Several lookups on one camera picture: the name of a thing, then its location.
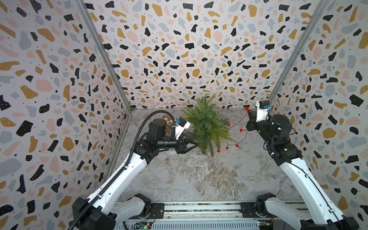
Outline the small green christmas tree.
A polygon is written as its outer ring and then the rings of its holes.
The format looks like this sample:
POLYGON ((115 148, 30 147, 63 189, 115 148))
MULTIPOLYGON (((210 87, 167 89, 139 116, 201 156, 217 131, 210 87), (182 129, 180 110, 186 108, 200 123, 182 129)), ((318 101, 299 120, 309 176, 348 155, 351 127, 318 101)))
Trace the small green christmas tree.
POLYGON ((186 120, 193 127, 188 135, 198 143, 202 154, 211 157, 221 148, 223 141, 233 141, 229 133, 229 120, 218 114, 217 106, 213 103, 215 97, 197 98, 194 107, 183 109, 186 120))

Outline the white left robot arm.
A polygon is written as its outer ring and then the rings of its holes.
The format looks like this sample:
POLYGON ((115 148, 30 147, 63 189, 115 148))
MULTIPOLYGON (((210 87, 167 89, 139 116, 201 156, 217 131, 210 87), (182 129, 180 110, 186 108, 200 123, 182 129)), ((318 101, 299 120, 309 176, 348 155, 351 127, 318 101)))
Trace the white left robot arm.
POLYGON ((178 154, 185 154, 198 146, 185 133, 190 126, 181 117, 172 126, 164 119, 154 119, 144 134, 140 127, 131 152, 119 168, 95 192, 73 203, 73 221, 69 223, 69 229, 112 230, 131 217, 147 218, 150 215, 151 200, 146 196, 136 194, 121 204, 117 204, 117 200, 160 152, 174 149, 178 154))

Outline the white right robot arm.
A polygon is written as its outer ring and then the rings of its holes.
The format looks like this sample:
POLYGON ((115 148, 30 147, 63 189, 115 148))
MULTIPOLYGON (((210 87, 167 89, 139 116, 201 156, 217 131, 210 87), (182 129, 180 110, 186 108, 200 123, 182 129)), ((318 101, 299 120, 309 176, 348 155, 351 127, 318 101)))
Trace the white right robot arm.
POLYGON ((354 217, 347 217, 333 203, 318 184, 302 156, 291 143, 290 120, 284 115, 269 116, 267 109, 248 111, 247 131, 256 131, 264 141, 265 149, 282 171, 288 176, 308 212, 281 201, 276 195, 266 193, 256 198, 255 209, 260 217, 274 215, 296 230, 357 230, 354 217))

